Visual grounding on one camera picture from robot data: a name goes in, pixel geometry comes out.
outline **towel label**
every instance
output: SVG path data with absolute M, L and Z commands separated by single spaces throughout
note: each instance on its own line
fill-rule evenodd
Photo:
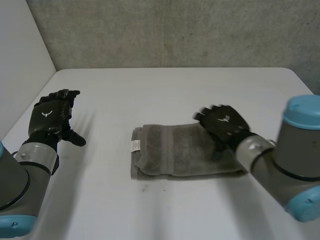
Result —
M 131 141 L 131 152 L 140 151 L 140 140 Z

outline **table surface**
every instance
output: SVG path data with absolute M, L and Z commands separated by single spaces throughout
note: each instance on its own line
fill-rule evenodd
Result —
M 233 106 L 252 130 L 276 139 L 286 101 L 310 94 L 286 68 L 68 69 L 57 72 L 4 138 L 28 138 L 32 106 L 80 90 L 71 126 L 85 147 L 58 146 L 38 223 L 28 240 L 315 240 L 319 223 L 296 222 L 250 176 L 201 180 L 130 178 L 132 131 L 190 124 L 212 104 Z

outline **gray towel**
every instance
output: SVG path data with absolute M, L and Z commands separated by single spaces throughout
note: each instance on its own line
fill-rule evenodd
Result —
M 215 142 L 198 123 L 144 125 L 133 131 L 131 140 L 140 140 L 140 150 L 131 153 L 135 179 L 245 174 L 230 150 L 215 151 Z

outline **blue cap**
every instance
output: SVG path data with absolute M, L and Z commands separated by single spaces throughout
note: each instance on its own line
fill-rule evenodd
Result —
M 315 220 L 320 216 L 320 185 L 296 195 L 284 209 L 299 222 Z
M 320 96 L 302 95 L 291 98 L 283 120 L 300 129 L 320 130 Z
M 37 221 L 31 215 L 3 215 L 0 216 L 0 239 L 22 237 L 31 232 Z
M 5 148 L 4 145 L 0 141 L 0 158 L 1 158 L 2 154 L 4 153 L 4 148 Z

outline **robotic hand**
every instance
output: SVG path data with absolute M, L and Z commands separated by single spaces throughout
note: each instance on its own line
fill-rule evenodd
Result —
M 29 139 L 15 159 L 0 142 L 0 238 L 20 237 L 32 230 L 50 177 L 59 166 L 58 142 L 86 144 L 69 124 L 79 94 L 64 89 L 40 99 L 32 111 Z
M 320 96 L 289 100 L 276 146 L 250 131 L 230 106 L 203 108 L 194 116 L 218 144 L 300 222 L 320 216 Z
M 233 149 L 239 139 L 254 135 L 241 115 L 228 105 L 213 105 L 211 109 L 204 107 L 193 118 L 208 131 L 218 151 L 226 147 Z
M 24 144 L 39 142 L 51 146 L 57 151 L 57 143 L 62 139 L 77 146 L 86 145 L 86 140 L 74 132 L 69 124 L 74 101 L 80 91 L 63 89 L 43 96 L 34 105 L 30 124 L 29 139 Z M 52 175 L 59 167 L 59 156 L 55 161 Z

